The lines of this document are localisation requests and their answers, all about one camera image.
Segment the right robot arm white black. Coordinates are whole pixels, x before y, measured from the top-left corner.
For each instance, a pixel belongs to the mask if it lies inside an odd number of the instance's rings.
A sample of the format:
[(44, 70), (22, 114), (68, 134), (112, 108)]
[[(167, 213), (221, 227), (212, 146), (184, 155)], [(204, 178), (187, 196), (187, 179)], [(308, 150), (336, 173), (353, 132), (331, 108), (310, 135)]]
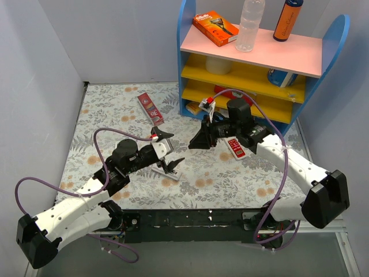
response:
[(218, 139), (235, 138), (241, 146), (286, 173), (304, 193), (304, 197), (278, 198), (275, 203), (265, 204), (261, 214), (265, 228), (274, 229), (284, 220), (305, 220), (322, 229), (349, 208), (344, 173), (339, 170), (329, 172), (284, 146), (270, 127), (254, 121), (244, 99), (228, 101), (227, 117), (215, 112), (214, 104), (213, 98), (204, 99), (199, 104), (207, 114), (190, 141), (190, 149), (211, 149), (217, 145)]

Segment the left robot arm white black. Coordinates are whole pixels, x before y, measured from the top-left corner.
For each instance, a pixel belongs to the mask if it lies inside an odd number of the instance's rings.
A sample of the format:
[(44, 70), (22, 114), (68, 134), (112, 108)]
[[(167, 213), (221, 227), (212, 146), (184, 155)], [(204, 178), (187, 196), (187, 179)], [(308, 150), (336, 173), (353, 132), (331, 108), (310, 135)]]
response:
[(18, 220), (16, 242), (32, 268), (44, 267), (63, 247), (96, 230), (132, 229), (132, 221), (139, 220), (139, 216), (125, 216), (110, 198), (130, 182), (129, 175), (136, 171), (156, 164), (165, 173), (173, 172), (182, 159), (165, 162), (174, 150), (171, 137), (172, 133), (155, 126), (146, 139), (148, 145), (139, 148), (139, 137), (127, 134), (79, 190), (36, 216), (24, 213)]

